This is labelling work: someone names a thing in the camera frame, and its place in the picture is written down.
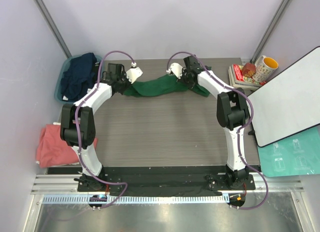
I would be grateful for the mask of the green t shirt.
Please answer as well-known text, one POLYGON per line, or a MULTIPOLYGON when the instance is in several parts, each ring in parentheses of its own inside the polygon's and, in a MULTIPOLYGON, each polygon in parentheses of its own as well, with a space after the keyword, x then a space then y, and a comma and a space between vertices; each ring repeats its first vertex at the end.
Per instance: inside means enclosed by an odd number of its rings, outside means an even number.
POLYGON ((200 85, 194 85, 189 88, 187 85, 178 82, 177 78, 172 75, 164 75, 154 80, 145 82, 134 82, 129 88, 124 91, 125 96, 133 97, 157 97, 174 92, 192 92, 208 97, 210 92, 200 85))

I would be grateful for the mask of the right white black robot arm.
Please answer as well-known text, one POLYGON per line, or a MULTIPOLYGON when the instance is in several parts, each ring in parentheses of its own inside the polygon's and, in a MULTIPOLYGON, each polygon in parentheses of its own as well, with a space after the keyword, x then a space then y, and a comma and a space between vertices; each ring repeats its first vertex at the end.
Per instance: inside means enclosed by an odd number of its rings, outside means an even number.
POLYGON ((202 67, 194 57, 183 59, 184 66, 170 64, 167 72, 174 74, 179 82, 192 88, 199 85, 216 98, 216 118, 223 128, 227 143, 225 182, 231 189, 242 187, 249 178, 249 168, 244 158, 244 125, 249 110, 244 92, 219 79, 208 67, 202 67))

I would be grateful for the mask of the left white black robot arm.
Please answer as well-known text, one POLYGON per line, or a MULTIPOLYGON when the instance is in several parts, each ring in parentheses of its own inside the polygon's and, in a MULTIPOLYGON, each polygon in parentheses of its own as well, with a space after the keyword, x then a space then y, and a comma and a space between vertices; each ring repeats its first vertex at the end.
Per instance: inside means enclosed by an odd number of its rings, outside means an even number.
POLYGON ((65 104, 61 111, 60 137, 76 153, 82 166, 76 178, 79 191, 102 191, 107 177, 94 146, 96 127, 94 114, 115 93, 123 93, 131 86, 123 64, 108 63, 101 81, 93 90, 73 104, 65 104))

